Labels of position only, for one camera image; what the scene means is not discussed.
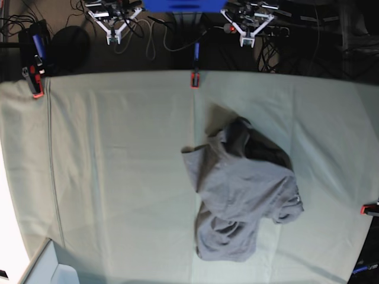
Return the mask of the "edge clamp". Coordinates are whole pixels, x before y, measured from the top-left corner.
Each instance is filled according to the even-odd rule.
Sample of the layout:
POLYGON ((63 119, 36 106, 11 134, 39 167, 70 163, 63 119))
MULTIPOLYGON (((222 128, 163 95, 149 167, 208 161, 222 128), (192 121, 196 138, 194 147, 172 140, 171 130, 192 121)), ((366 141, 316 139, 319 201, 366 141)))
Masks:
POLYGON ((21 74, 27 81, 34 99, 44 95, 42 77, 45 72, 44 59, 46 50, 41 37, 38 34, 31 35, 28 31, 19 37, 21 57, 21 74))
POLYGON ((369 215, 372 217, 379 217, 379 205, 378 203, 374 204, 365 204, 361 207, 361 215, 369 215))
POLYGON ((191 72, 191 87, 198 89, 200 85, 200 73, 199 73, 199 57, 200 57, 200 43, 194 44, 194 58, 193 58, 193 70, 191 72))

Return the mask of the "right edge clamp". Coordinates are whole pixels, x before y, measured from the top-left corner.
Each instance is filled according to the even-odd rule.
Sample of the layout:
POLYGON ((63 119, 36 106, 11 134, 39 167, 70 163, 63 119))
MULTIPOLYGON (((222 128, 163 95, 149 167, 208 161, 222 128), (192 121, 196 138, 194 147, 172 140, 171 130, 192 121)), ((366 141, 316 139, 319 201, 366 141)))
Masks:
POLYGON ((378 203, 374 204, 365 204, 361 207, 361 215, 369 215, 372 217, 379 217, 379 205, 378 203))

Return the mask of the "left edge clamp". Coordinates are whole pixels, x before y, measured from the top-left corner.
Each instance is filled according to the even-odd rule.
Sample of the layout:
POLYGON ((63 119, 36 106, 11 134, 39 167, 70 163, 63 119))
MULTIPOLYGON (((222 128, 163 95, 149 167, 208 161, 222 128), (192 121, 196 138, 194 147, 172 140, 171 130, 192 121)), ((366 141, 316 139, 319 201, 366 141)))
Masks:
POLYGON ((41 37, 38 34, 31 35, 28 31, 19 37, 21 57, 21 74, 27 81, 34 99, 44 95, 42 77, 45 72, 44 59, 46 50, 41 37))

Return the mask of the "black power strip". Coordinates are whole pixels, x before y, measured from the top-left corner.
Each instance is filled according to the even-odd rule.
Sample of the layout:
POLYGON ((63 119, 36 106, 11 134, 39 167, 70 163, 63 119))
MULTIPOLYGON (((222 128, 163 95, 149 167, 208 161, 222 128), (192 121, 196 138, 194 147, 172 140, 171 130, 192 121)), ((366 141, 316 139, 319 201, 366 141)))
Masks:
MULTIPOLYGON (((236 34, 237 29, 231 24, 225 24, 223 26, 225 33, 236 34)), ((266 26, 262 31, 260 31, 257 37, 289 37, 290 29, 287 27, 277 27, 277 26, 266 26)))

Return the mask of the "centre edge clamp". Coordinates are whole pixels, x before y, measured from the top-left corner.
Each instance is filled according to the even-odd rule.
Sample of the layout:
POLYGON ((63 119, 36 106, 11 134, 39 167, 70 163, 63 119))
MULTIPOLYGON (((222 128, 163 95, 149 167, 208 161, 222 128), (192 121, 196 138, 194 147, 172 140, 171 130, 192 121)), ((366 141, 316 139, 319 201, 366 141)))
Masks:
POLYGON ((194 58, 193 58, 193 70, 191 72, 191 87, 198 89, 200 85, 200 73, 199 73, 199 57, 200 57, 200 43, 194 44, 194 58))

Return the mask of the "grey t-shirt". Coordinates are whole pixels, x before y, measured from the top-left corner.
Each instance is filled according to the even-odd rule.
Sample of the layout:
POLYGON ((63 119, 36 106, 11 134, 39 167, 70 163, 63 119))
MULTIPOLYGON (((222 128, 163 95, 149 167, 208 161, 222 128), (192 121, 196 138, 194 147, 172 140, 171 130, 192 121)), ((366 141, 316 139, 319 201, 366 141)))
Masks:
POLYGON ((201 199, 195 242, 202 260, 244 262, 256 250, 262 219, 287 224, 303 213, 289 156, 245 118, 182 157, 201 199))

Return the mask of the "pale green table cloth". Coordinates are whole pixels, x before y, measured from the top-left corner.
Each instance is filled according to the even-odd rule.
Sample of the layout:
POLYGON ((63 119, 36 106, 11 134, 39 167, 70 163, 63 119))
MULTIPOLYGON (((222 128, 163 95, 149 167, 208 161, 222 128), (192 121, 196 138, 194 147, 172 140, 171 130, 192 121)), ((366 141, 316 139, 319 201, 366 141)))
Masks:
POLYGON ((346 283, 378 198, 378 87, 332 79, 186 71, 1 84, 1 148, 30 257, 46 238, 82 283, 346 283), (238 115, 290 157, 298 220, 263 220, 244 263, 195 253, 200 198, 181 150, 238 115))

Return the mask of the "blue box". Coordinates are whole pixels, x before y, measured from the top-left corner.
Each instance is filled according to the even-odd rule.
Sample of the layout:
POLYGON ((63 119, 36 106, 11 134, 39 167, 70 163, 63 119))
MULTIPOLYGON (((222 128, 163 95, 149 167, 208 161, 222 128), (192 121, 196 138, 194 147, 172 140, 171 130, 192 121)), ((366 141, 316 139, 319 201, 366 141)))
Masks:
POLYGON ((227 0, 143 0, 150 12, 219 12, 227 0))

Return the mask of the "white bin corner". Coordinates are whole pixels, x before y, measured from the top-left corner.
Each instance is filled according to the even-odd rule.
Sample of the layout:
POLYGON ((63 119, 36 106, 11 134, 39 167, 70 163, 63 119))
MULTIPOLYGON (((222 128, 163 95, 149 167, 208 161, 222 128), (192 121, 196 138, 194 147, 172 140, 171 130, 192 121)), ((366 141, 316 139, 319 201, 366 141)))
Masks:
POLYGON ((80 284, 77 271, 58 261, 54 241, 46 238, 18 281, 20 284, 80 284))

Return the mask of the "black round base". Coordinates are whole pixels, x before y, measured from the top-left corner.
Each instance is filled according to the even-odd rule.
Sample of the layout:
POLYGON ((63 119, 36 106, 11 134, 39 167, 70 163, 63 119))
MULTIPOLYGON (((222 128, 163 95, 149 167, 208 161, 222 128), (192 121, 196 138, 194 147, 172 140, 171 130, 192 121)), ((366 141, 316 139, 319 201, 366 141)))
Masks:
POLYGON ((53 36, 50 50, 53 70, 56 73, 72 73, 88 59, 91 39, 83 28, 71 25, 53 36))

